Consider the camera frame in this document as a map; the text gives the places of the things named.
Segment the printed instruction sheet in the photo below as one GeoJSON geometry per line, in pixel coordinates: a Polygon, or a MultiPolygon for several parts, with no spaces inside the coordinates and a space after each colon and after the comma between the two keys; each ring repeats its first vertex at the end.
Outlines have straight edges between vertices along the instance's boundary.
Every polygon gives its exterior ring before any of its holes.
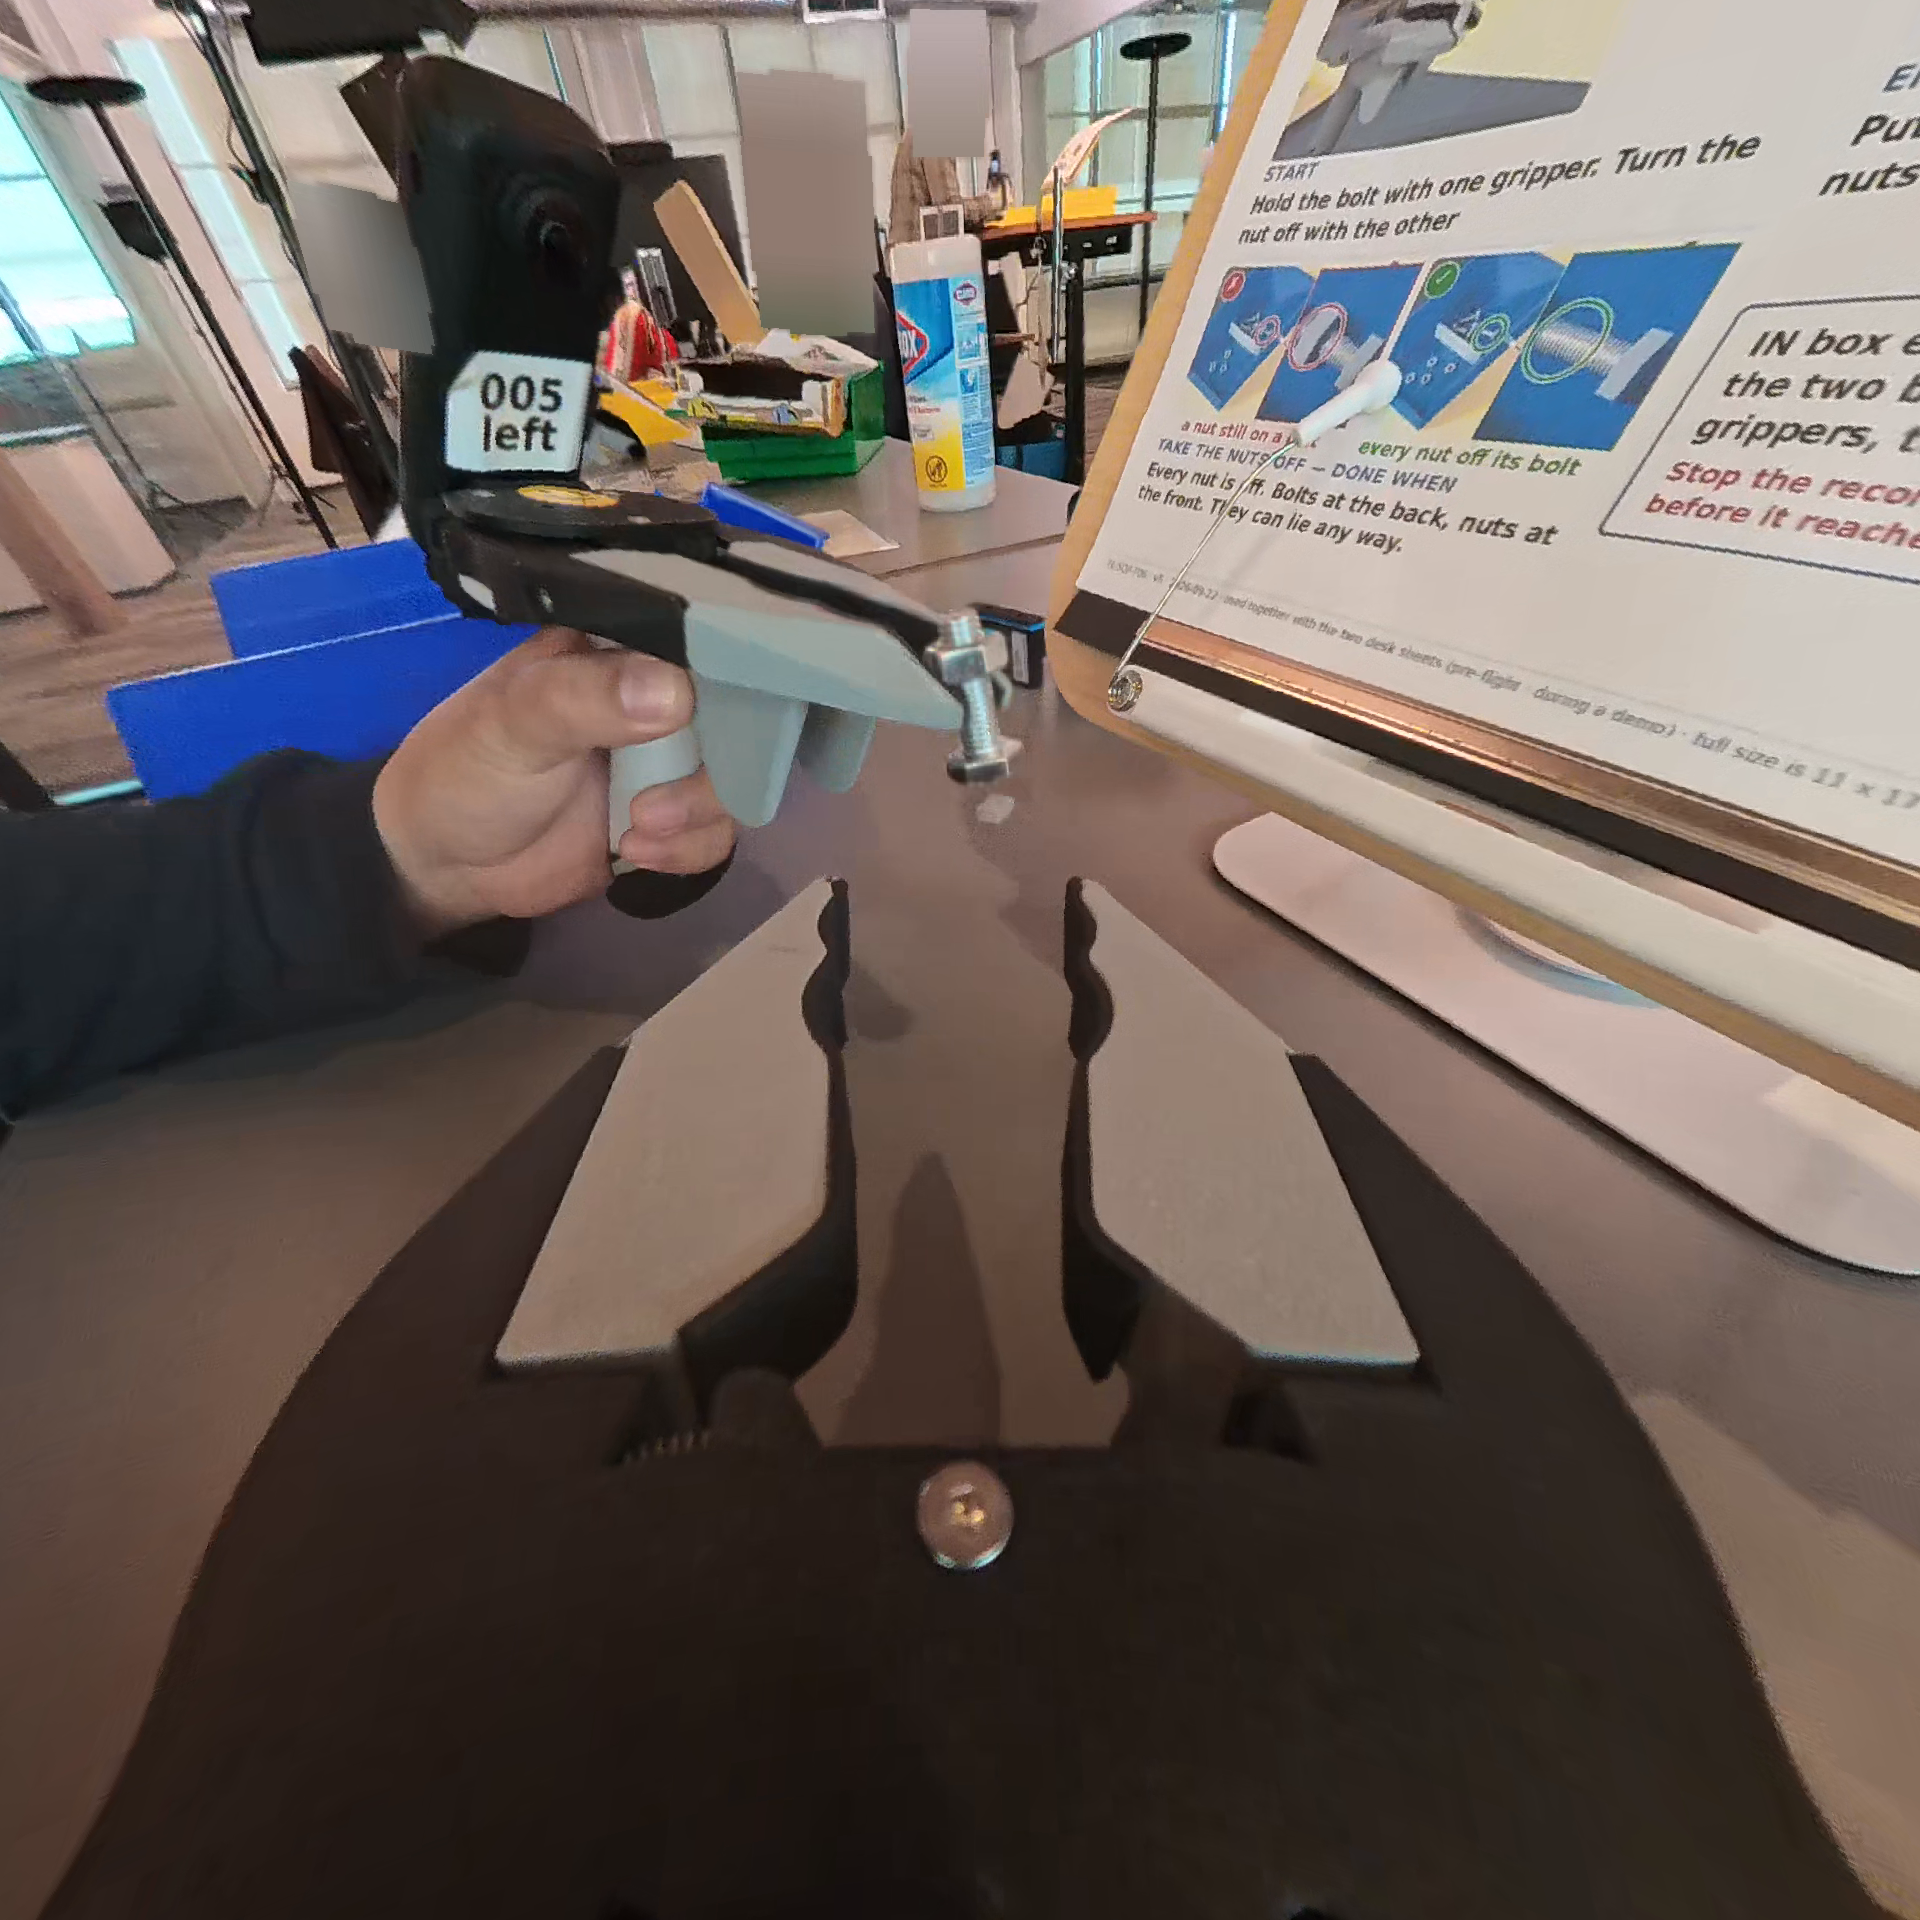
{"type": "Polygon", "coordinates": [[[1915,865],[1915,2],[1302,5],[1079,584],[1915,865]]]}

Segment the disinfecting wipes canister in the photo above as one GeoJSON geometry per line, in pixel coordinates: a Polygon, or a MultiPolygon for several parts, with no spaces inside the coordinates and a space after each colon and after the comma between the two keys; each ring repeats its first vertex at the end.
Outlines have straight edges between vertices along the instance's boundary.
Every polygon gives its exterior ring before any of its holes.
{"type": "Polygon", "coordinates": [[[972,511],[997,489],[983,277],[972,230],[892,248],[903,414],[925,511],[972,511]]]}

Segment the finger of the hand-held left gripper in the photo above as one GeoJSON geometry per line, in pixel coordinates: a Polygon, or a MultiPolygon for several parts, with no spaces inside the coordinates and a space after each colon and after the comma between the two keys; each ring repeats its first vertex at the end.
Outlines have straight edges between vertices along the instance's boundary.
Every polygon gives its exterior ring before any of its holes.
{"type": "Polygon", "coordinates": [[[719,569],[791,600],[870,621],[900,645],[933,645],[954,616],[890,586],[870,573],[778,538],[730,538],[711,559],[719,569]]]}
{"type": "Polygon", "coordinates": [[[960,736],[964,705],[892,630],[788,598],[677,556],[578,556],[574,626],[663,658],[677,640],[693,720],[664,741],[616,749],[613,791],[645,791],[706,768],[716,791],[784,791],[804,764],[843,791],[878,721],[960,736]]]}

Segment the silver hex bolt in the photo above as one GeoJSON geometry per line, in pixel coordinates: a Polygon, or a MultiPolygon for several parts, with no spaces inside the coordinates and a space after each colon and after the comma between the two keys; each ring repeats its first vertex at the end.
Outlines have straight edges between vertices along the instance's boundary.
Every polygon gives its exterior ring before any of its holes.
{"type": "Polygon", "coordinates": [[[924,663],[958,702],[958,745],[990,751],[1006,738],[1000,671],[992,664],[988,633],[973,609],[947,616],[924,663]]]}

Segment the black chair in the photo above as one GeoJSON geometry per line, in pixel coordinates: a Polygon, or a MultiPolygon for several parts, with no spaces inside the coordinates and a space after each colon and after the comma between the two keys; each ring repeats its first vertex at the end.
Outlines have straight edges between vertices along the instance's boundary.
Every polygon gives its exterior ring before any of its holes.
{"type": "Polygon", "coordinates": [[[378,538],[397,510],[392,455],[382,449],[344,376],[306,344],[287,350],[303,409],[309,462],[318,473],[338,477],[367,538],[378,538]]]}

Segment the blue plastic bin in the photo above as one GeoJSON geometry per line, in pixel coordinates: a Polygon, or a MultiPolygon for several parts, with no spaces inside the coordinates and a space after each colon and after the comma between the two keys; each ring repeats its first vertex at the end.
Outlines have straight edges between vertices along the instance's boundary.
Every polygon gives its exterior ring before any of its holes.
{"type": "Polygon", "coordinates": [[[211,580],[227,658],[110,686],[148,799],[212,788],[267,751],[370,760],[535,626],[468,614],[406,535],[211,580]]]}

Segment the black floor lamp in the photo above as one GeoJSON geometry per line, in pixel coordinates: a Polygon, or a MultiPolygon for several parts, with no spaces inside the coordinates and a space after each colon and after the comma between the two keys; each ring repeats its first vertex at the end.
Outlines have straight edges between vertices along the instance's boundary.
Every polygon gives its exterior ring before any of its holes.
{"type": "Polygon", "coordinates": [[[1146,104],[1143,104],[1143,212],[1141,212],[1141,258],[1135,277],[1135,329],[1139,342],[1146,341],[1148,312],[1155,290],[1151,264],[1151,225],[1156,217],[1156,182],[1158,182],[1158,126],[1162,126],[1162,68],[1190,48],[1187,32],[1143,32],[1119,46],[1119,58],[1143,64],[1146,68],[1146,104]]]}
{"type": "Polygon", "coordinates": [[[79,112],[96,126],[108,153],[118,167],[118,176],[101,188],[103,218],[122,248],[150,260],[170,274],[173,288],[184,298],[188,316],[199,327],[202,342],[211,348],[222,368],[229,392],[235,398],[272,479],[290,490],[300,516],[323,538],[325,549],[335,551],[340,538],[318,494],[309,486],[300,460],[282,433],[272,409],[253,383],[222,316],[194,274],[176,230],[136,172],[135,158],[111,119],[122,110],[142,104],[147,101],[143,86],[135,80],[111,76],[47,76],[29,80],[27,93],[36,104],[79,112]]]}

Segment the brown cardboard box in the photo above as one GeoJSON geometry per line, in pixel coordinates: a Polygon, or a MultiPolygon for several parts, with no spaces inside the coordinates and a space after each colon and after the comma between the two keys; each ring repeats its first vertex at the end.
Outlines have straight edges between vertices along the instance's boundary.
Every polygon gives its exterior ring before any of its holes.
{"type": "Polygon", "coordinates": [[[690,182],[671,182],[655,200],[655,222],[731,348],[755,348],[766,324],[719,230],[690,182]]]}

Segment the green plastic bin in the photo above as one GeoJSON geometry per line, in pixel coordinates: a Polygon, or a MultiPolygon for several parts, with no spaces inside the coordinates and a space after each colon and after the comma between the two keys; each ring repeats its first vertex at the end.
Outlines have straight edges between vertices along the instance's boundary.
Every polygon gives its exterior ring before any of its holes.
{"type": "Polygon", "coordinates": [[[848,422],[836,437],[816,429],[702,421],[706,456],[731,486],[853,476],[869,469],[887,440],[884,372],[860,372],[848,390],[848,422]]]}

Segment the person's left hand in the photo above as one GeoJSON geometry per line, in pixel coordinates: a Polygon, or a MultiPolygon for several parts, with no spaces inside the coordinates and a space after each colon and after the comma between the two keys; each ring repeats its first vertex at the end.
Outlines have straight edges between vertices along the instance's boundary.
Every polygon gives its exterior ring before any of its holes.
{"type": "Polygon", "coordinates": [[[427,943],[602,895],[620,860],[702,878],[736,822],[706,772],[642,791],[610,832],[610,756],[683,730],[686,670],[544,628],[452,693],[375,778],[372,820],[427,943]]]}

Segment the instruction sheet on stand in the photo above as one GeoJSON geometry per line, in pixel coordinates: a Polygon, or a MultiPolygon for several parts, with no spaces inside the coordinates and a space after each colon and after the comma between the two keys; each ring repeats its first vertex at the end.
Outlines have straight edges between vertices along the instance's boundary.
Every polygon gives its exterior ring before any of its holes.
{"type": "Polygon", "coordinates": [[[1196,254],[1302,5],[1276,5],[1053,586],[1076,710],[1246,783],[1219,876],[1816,1256],[1915,1277],[1915,865],[1554,751],[1080,586],[1196,254]]]}

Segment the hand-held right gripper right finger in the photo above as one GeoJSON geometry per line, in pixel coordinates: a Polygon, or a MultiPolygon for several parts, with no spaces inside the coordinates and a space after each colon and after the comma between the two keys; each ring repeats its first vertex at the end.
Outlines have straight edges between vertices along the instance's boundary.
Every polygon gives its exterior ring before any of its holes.
{"type": "Polygon", "coordinates": [[[1420,1344],[1282,1037],[1103,885],[1063,901],[1063,1310],[1093,1377],[1167,1304],[1255,1361],[1408,1374],[1420,1344]]]}

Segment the open cardboard snack box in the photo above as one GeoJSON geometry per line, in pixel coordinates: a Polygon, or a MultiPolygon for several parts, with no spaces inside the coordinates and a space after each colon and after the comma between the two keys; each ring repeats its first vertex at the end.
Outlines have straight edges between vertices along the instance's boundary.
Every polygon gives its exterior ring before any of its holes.
{"type": "Polygon", "coordinates": [[[836,440],[883,421],[883,366],[822,334],[775,327],[757,342],[675,366],[683,417],[730,433],[836,440]]]}

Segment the person's left forearm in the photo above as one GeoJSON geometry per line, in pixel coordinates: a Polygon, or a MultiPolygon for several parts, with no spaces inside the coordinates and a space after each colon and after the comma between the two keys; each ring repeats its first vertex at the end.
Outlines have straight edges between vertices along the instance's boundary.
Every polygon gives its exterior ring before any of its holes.
{"type": "Polygon", "coordinates": [[[463,983],[399,895],[378,772],[277,751],[199,797],[5,813],[5,1122],[463,983]]]}

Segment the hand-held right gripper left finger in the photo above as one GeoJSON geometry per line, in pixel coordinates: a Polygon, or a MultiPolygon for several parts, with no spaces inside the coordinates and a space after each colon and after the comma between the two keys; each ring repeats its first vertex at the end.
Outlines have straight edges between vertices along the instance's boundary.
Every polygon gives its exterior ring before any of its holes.
{"type": "Polygon", "coordinates": [[[848,885],[816,880],[628,1037],[496,1364],[802,1377],[856,1303],[848,885]]]}

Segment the black overhead light panel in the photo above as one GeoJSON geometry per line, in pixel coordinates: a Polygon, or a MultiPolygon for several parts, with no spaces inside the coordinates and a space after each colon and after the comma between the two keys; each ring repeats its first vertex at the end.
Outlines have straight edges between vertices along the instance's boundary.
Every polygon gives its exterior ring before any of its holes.
{"type": "Polygon", "coordinates": [[[420,53],[430,36],[463,48],[478,25],[466,2],[247,2],[261,64],[420,53]]]}

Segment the standing desk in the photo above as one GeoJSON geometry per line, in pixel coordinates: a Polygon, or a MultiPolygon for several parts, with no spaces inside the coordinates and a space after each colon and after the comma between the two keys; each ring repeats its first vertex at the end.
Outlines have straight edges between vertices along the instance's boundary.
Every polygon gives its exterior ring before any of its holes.
{"type": "Polygon", "coordinates": [[[1156,214],[1149,210],[1071,207],[1071,196],[1044,199],[1024,218],[980,233],[990,295],[1004,295],[1010,327],[992,327],[992,352],[1007,361],[999,394],[999,437],[1027,445],[1053,426],[1061,477],[1079,484],[1087,470],[1087,375],[1119,364],[1141,344],[1146,316],[1162,286],[1151,266],[1156,214]],[[1117,298],[1134,330],[1112,352],[1093,352],[1087,316],[1117,298]]]}

